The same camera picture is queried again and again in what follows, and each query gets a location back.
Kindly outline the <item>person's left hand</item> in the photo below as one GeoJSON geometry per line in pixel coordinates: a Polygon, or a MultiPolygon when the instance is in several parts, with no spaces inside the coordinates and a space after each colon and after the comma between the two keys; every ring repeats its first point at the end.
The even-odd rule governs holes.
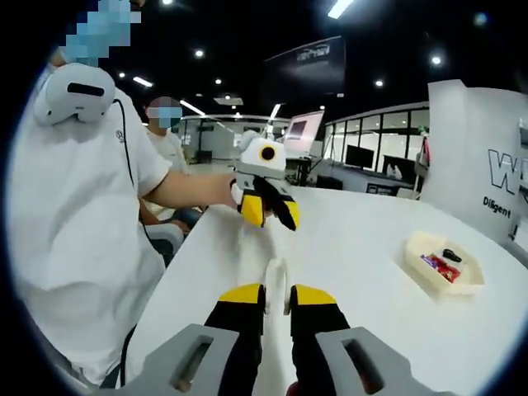
{"type": "Polygon", "coordinates": [[[237,179],[233,178],[229,183],[231,200],[229,206],[238,210],[243,200],[243,190],[239,188],[237,179]]]}

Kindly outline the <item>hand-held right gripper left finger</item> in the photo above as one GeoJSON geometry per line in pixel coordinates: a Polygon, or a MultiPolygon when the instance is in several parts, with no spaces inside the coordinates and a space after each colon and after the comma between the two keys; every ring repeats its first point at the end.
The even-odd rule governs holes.
{"type": "Polygon", "coordinates": [[[190,324],[147,356],[138,395],[250,395],[262,361],[266,289],[221,295],[202,325],[190,324]]]}

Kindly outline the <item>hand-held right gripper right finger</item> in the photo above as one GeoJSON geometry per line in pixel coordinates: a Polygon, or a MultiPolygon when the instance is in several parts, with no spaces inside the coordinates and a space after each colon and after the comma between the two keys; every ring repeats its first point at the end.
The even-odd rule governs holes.
{"type": "Polygon", "coordinates": [[[416,395],[402,356],[364,328],[352,328],[327,292],[290,288],[290,335],[302,395],[416,395]]]}

